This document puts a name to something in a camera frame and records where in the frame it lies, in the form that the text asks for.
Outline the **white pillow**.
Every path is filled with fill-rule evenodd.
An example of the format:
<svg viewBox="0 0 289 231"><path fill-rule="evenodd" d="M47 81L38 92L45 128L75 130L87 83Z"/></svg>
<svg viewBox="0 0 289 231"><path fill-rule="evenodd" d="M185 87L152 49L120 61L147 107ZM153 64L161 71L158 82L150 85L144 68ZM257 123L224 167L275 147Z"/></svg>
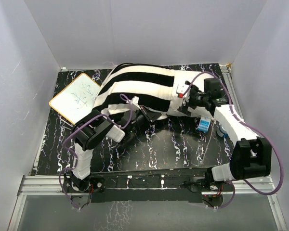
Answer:
<svg viewBox="0 0 289 231"><path fill-rule="evenodd" d="M176 71L167 115L214 118L217 107L229 104L225 84L212 72Z"/></svg>

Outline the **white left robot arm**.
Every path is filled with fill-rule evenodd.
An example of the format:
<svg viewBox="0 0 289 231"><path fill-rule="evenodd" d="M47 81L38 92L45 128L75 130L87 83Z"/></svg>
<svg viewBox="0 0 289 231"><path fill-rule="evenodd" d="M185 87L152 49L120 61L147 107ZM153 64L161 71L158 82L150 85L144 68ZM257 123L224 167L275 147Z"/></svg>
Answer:
<svg viewBox="0 0 289 231"><path fill-rule="evenodd" d="M125 143L131 138L133 129L139 125L153 123L162 116L161 113L149 111L141 106L135 111L128 110L117 115L110 121L98 110L92 110L88 115L78 121L73 131L76 158L73 170L70 173L71 185L79 192L85 192L90 186L91 159L93 149L104 138L109 138L116 143Z"/></svg>

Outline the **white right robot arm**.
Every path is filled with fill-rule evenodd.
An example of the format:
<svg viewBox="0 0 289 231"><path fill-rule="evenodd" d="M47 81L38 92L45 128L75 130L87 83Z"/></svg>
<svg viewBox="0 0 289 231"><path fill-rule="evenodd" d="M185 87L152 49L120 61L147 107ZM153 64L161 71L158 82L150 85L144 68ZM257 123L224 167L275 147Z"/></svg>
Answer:
<svg viewBox="0 0 289 231"><path fill-rule="evenodd" d="M234 145L229 163L207 169L204 183L209 190L218 190L226 180L245 180L270 174L270 142L244 126L243 120L235 115L229 98L222 91L220 80L205 79L204 91L186 81L178 85L177 95L183 100L178 108L180 112L190 116L189 109L204 107L220 123Z"/></svg>

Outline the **black white striped pillowcase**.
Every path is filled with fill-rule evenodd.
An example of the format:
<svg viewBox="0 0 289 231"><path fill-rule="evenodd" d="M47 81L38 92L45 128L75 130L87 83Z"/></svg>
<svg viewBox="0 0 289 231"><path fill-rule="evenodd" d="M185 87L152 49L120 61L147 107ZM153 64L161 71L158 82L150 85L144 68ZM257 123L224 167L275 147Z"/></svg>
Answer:
<svg viewBox="0 0 289 231"><path fill-rule="evenodd" d="M149 111L167 116L185 116L178 111L182 100L177 97L180 82L191 81L185 71L145 64L120 64L115 67L100 86L93 109L116 119L130 107L119 97L130 100L138 97L138 104Z"/></svg>

